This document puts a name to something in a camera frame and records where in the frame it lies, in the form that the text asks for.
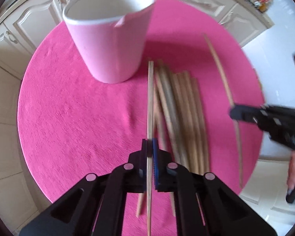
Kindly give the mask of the person's right hand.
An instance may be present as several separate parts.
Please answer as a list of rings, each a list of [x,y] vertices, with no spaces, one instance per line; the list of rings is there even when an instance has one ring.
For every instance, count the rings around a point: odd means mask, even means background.
[[[289,190],[295,189],[295,151],[291,152],[289,160],[287,186]]]

